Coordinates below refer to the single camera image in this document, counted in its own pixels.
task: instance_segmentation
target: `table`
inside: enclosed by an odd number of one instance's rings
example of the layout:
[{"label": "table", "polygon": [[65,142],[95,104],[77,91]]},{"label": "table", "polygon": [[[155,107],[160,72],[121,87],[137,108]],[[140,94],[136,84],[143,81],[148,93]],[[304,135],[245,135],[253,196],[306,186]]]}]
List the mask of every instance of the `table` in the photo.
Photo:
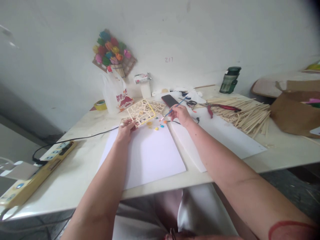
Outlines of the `table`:
[{"label": "table", "polygon": [[[219,93],[219,89],[219,86],[212,86],[196,90],[203,93],[204,99],[226,97],[225,94]],[[245,98],[235,93],[228,95],[228,97]],[[107,131],[113,126],[119,125],[120,119],[127,116],[126,111],[117,115],[110,115],[107,111],[89,111],[60,141]],[[171,133],[187,171],[125,190],[123,199],[212,182],[207,172],[200,173],[198,171],[175,133],[172,131]],[[80,141],[30,199],[22,207],[11,209],[4,216],[4,219],[18,219],[76,208],[97,172],[108,136],[109,133],[106,133]],[[270,121],[269,124],[268,137],[258,134],[255,140],[268,150],[248,157],[244,161],[258,173],[320,161],[319,145],[304,137],[281,132],[273,121]],[[56,147],[57,145],[51,147],[41,159],[44,159]]]}]

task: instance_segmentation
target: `bundle of wooden sticks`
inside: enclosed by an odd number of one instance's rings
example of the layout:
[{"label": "bundle of wooden sticks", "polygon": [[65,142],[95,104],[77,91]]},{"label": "bundle of wooden sticks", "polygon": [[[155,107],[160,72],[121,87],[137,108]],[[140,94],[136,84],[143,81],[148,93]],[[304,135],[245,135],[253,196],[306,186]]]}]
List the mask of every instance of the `bundle of wooden sticks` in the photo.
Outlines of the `bundle of wooden sticks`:
[{"label": "bundle of wooden sticks", "polygon": [[252,138],[261,132],[268,135],[270,105],[257,103],[254,99],[242,98],[216,98],[209,99],[207,103],[229,105],[240,108],[240,112],[226,110],[220,107],[211,107],[211,110],[227,122],[232,123],[246,134],[253,133]]}]

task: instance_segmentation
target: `power strip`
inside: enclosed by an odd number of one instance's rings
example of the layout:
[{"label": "power strip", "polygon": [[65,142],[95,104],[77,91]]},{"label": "power strip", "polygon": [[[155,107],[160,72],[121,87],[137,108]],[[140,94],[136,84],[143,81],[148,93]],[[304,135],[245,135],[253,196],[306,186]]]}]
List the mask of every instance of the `power strip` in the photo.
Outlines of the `power strip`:
[{"label": "power strip", "polygon": [[18,180],[0,198],[0,206],[10,209],[15,206],[22,206],[29,197],[38,189],[44,180],[60,165],[66,156],[75,148],[77,142],[70,141],[62,143],[47,156],[44,161],[48,163],[28,180]]}]

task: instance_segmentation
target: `red-handled pliers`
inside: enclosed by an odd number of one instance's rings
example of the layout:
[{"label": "red-handled pliers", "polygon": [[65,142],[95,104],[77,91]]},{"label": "red-handled pliers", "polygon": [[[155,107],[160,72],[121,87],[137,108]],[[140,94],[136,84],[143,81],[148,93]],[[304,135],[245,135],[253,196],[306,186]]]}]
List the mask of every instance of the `red-handled pliers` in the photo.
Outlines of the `red-handled pliers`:
[{"label": "red-handled pliers", "polygon": [[207,107],[208,113],[210,114],[210,118],[213,118],[213,112],[211,110],[211,107],[221,107],[223,109],[232,110],[234,112],[241,111],[240,108],[228,106],[228,105],[221,105],[221,104],[214,104],[214,103],[200,103],[201,106]]}]

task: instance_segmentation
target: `person's left hand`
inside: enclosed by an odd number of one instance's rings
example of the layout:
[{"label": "person's left hand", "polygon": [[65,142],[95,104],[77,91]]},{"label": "person's left hand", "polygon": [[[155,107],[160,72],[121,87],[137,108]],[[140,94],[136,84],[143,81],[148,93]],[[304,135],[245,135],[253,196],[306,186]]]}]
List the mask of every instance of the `person's left hand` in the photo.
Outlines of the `person's left hand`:
[{"label": "person's left hand", "polygon": [[135,121],[128,119],[124,121],[122,126],[119,126],[116,141],[121,143],[129,143],[131,140],[131,132],[137,130]]}]

